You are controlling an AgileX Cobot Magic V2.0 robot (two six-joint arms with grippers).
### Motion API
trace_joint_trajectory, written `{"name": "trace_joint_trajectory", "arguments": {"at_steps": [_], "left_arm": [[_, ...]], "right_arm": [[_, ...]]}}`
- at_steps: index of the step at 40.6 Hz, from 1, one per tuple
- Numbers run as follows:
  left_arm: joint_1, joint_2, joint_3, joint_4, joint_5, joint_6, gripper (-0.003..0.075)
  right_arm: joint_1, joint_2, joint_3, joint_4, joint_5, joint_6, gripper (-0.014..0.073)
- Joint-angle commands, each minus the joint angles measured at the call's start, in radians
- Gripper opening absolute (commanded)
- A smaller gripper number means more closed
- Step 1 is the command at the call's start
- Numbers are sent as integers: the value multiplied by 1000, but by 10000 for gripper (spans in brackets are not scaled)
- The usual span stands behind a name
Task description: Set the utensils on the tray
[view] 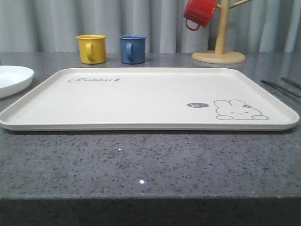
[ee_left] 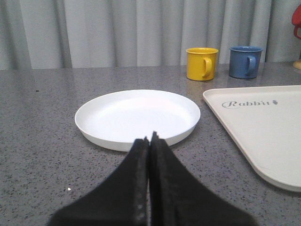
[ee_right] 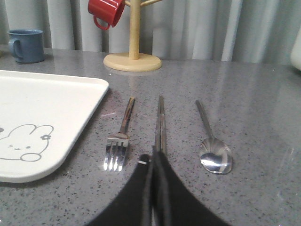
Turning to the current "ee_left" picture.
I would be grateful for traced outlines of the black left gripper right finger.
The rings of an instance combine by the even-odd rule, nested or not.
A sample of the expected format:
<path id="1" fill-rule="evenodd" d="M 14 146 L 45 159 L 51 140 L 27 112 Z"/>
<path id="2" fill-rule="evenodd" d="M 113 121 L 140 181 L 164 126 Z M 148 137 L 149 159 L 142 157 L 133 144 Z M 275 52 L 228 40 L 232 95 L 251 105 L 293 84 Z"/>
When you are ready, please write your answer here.
<path id="1" fill-rule="evenodd" d="M 150 201 L 153 226 L 256 225 L 192 176 L 156 133 L 150 144 Z"/>

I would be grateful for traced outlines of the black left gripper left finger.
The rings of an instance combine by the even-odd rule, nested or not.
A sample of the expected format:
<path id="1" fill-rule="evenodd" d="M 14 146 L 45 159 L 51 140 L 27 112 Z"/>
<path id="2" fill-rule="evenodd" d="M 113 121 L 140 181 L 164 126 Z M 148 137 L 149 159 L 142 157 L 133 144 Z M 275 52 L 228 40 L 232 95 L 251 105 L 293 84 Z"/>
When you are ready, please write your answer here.
<path id="1" fill-rule="evenodd" d="M 93 191 L 57 211 L 50 226 L 147 225 L 149 141 L 137 139 L 123 162 Z"/>

